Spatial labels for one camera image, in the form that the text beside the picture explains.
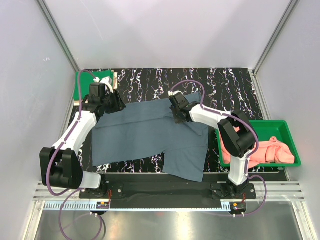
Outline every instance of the black marble tabletop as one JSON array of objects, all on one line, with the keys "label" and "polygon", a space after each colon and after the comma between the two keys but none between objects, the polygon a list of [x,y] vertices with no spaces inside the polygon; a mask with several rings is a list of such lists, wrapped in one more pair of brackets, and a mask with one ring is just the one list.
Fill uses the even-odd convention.
[{"label": "black marble tabletop", "polygon": [[[168,98],[168,91],[183,80],[196,80],[205,88],[204,104],[224,111],[241,109],[252,120],[262,120],[255,88],[246,68],[144,68],[114,69],[118,73],[118,91],[125,104]],[[184,94],[200,91],[195,83],[188,82],[175,90]],[[97,173],[162,173],[164,154],[102,166],[92,165],[92,136],[87,136],[79,152],[82,168]],[[209,129],[208,153],[204,164],[205,173],[227,173],[219,160],[217,136]],[[253,172],[277,172],[277,167],[255,167]]]}]

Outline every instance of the green fabric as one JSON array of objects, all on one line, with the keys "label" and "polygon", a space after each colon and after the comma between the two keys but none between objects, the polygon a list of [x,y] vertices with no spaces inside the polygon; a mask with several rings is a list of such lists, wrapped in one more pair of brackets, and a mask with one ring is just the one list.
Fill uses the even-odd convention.
[{"label": "green fabric", "polygon": [[[93,75],[95,75],[96,77],[98,77],[100,79],[110,77],[112,79],[111,85],[114,84],[114,72],[113,71],[111,71],[111,70],[93,71],[92,73],[93,73]],[[75,89],[74,89],[74,95],[73,95],[73,99],[75,101],[79,100],[78,81],[77,81],[78,74],[79,74],[79,72],[75,73]],[[89,86],[92,83],[94,83],[93,77],[89,73],[83,72],[81,74],[81,79],[80,79],[82,99],[85,97],[85,95],[89,94]]]}]

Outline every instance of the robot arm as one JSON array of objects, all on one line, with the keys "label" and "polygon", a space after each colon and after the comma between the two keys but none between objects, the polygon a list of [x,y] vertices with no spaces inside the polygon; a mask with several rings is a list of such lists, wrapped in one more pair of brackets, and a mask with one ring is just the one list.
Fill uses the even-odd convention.
[{"label": "robot arm", "polygon": [[169,99],[176,123],[196,122],[219,129],[224,146],[231,155],[230,173],[228,175],[229,192],[236,193],[245,188],[248,183],[246,176],[247,156],[252,152],[256,141],[246,126],[224,115],[233,115],[252,127],[244,112],[241,110],[233,113],[219,110],[211,112],[208,107],[206,107],[208,110],[203,109],[199,102],[189,103],[179,91],[174,92]]},{"label": "robot arm", "polygon": [[50,169],[50,185],[66,189],[98,189],[102,176],[83,171],[78,161],[78,152],[91,129],[105,113],[116,113],[125,107],[119,93],[112,89],[108,79],[103,78],[101,82],[90,84],[89,95],[84,97],[81,113],[76,113],[69,128],[51,148],[44,147],[40,152],[43,185],[47,185],[47,169],[53,154],[60,148]]}]

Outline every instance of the white wall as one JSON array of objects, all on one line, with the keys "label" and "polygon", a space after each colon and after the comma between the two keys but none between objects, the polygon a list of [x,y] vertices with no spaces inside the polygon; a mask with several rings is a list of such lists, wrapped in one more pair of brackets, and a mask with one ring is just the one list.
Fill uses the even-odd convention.
[{"label": "white wall", "polygon": [[75,74],[35,0],[2,1],[0,23],[0,238],[20,240]]},{"label": "white wall", "polygon": [[272,119],[288,122],[302,166],[290,169],[320,234],[320,1],[297,5],[258,72]]},{"label": "white wall", "polygon": [[80,68],[253,68],[290,0],[46,0]]}]

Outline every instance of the blue-gray cloth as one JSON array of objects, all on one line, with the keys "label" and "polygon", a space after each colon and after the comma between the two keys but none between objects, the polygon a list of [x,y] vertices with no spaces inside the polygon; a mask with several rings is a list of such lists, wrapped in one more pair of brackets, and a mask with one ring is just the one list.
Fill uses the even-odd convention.
[{"label": "blue-gray cloth", "polygon": [[[199,93],[186,96],[199,102]],[[105,114],[92,129],[93,165],[138,160],[164,153],[165,173],[201,182],[209,129],[197,122],[176,124],[169,99],[136,102]]]}]

